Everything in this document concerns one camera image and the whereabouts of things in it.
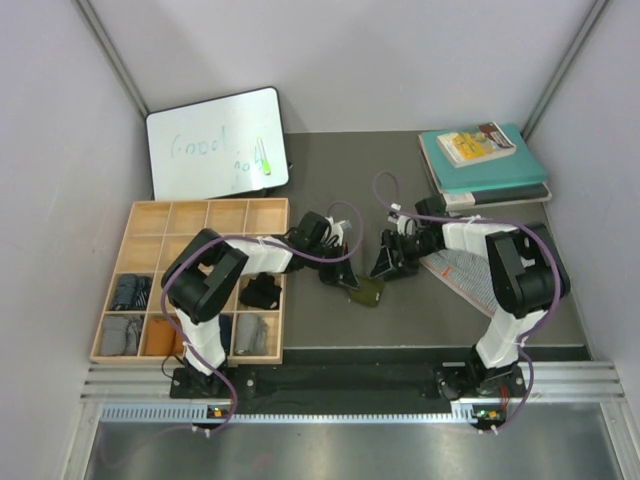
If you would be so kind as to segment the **green sports bra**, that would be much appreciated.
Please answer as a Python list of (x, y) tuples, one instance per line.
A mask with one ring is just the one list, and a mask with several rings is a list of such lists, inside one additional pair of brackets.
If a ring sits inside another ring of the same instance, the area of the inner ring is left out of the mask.
[(350, 289), (348, 296), (352, 302), (359, 305), (375, 308), (382, 297), (386, 283), (380, 279), (358, 277), (359, 288)]

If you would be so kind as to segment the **grey striped boxer shorts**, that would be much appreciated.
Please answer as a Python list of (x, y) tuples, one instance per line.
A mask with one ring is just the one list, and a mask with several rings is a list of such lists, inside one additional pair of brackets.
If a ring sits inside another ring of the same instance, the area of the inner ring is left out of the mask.
[(498, 307), (486, 259), (461, 250), (440, 250), (421, 264), (474, 308), (492, 317)]

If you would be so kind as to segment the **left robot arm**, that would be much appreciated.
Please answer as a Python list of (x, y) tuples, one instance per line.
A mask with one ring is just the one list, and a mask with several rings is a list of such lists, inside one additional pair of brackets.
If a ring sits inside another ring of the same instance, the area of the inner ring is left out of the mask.
[(210, 228), (197, 233), (161, 280), (161, 308), (174, 307), (185, 349), (182, 366), (172, 374), (170, 396), (213, 398), (226, 387), (219, 316), (241, 277), (309, 268), (325, 285), (359, 289), (345, 240), (350, 228), (347, 220), (310, 211), (283, 235), (222, 236)]

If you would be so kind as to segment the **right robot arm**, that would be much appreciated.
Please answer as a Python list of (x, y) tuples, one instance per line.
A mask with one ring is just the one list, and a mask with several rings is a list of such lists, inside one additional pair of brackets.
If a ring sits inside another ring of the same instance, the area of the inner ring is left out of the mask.
[(463, 367), (440, 367), (435, 378), (447, 399), (487, 396), (514, 380), (524, 345), (570, 291), (570, 279), (547, 227), (542, 223), (496, 223), (482, 216), (450, 216), (434, 197), (410, 214), (390, 207), (393, 228), (381, 234), (371, 277), (385, 281), (411, 276), (423, 259), (462, 255), (467, 266), (484, 266), (481, 284), (496, 307), (485, 333), (471, 347)]

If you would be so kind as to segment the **black rolled garment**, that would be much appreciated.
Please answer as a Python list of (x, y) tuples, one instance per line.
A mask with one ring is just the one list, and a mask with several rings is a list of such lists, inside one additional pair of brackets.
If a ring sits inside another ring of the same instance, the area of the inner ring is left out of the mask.
[(247, 307), (260, 310), (277, 310), (280, 306), (282, 287), (276, 278), (267, 273), (260, 273), (251, 278), (239, 293), (239, 302)]

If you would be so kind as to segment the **green whiteboard marker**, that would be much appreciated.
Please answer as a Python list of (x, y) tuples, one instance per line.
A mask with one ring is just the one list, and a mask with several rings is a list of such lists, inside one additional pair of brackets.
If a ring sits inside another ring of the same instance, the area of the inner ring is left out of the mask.
[(264, 175), (269, 176), (271, 174), (271, 167), (266, 155), (263, 139), (261, 137), (258, 137), (256, 142), (257, 142), (257, 148), (259, 152), (259, 160), (262, 167), (262, 172)]

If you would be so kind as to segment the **grey rolled garment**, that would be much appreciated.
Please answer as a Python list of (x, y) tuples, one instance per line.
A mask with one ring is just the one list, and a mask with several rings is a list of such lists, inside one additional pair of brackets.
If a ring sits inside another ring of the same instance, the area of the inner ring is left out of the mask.
[(240, 356), (267, 354), (268, 326), (254, 313), (241, 313), (237, 318), (234, 353)]

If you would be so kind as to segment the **navy rolled garment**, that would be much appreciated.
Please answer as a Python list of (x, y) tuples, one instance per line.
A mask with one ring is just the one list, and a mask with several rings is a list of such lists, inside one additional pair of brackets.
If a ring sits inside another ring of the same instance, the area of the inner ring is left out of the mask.
[(224, 352), (228, 354), (231, 349), (232, 316), (226, 315), (226, 314), (220, 314), (219, 327), (220, 327), (221, 346)]

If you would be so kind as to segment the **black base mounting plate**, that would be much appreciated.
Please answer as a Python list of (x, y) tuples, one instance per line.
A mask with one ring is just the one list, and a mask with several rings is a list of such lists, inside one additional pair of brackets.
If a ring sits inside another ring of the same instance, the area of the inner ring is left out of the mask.
[(445, 413), (453, 400), (486, 398), (492, 404), (525, 392), (522, 371), (477, 387), (467, 375), (467, 347), (287, 349), (278, 365), (223, 368), (208, 385), (179, 368), (172, 399), (228, 400), (245, 415)]

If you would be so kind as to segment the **white whiteboard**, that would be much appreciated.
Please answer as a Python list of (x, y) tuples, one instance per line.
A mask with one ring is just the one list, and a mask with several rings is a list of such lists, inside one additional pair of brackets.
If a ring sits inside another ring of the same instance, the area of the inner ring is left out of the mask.
[[(146, 129), (158, 201), (226, 197), (289, 181), (279, 93), (272, 86), (151, 113)], [(258, 137), (269, 176), (262, 172)]]

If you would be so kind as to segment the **yellow paperback book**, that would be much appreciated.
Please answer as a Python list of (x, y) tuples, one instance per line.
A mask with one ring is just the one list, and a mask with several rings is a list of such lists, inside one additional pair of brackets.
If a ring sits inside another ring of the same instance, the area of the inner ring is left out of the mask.
[(516, 144), (494, 122), (440, 134), (436, 143), (455, 168), (496, 160), (517, 151)]

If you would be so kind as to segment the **orange rolled garment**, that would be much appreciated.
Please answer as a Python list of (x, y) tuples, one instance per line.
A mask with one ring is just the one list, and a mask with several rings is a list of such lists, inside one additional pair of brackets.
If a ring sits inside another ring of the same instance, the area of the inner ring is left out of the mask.
[(144, 340), (143, 356), (165, 357), (183, 352), (181, 337), (164, 317), (152, 315), (147, 319)]

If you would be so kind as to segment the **dark blue rolled socks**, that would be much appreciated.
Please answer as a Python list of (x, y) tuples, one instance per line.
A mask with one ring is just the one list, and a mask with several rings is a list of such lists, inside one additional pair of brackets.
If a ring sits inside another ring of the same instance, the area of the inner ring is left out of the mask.
[(111, 311), (143, 311), (147, 308), (153, 279), (144, 275), (123, 274), (112, 297)]

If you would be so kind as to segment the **wooden compartment tray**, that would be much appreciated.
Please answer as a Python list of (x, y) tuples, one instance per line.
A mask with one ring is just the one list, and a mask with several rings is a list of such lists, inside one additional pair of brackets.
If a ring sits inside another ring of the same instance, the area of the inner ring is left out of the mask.
[[(192, 238), (204, 228), (211, 228), (220, 235), (241, 235), (251, 238), (283, 234), (289, 228), (289, 216), (290, 206), (286, 198), (134, 203), (99, 319), (90, 360), (97, 364), (130, 365), (158, 365), (166, 360), (167, 356), (142, 355), (146, 321), (152, 315), (164, 317), (160, 306), (162, 277)], [(153, 279), (145, 310), (110, 310), (116, 283), (123, 274), (144, 275)], [(136, 355), (101, 356), (99, 354), (102, 322), (107, 315), (143, 317), (142, 333)]]

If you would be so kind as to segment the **grey rolled socks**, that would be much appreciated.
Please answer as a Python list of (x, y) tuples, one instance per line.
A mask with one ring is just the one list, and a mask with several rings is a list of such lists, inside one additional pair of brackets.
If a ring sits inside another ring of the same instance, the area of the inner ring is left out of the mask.
[(134, 356), (137, 354), (143, 327), (139, 315), (107, 315), (102, 322), (101, 356)]

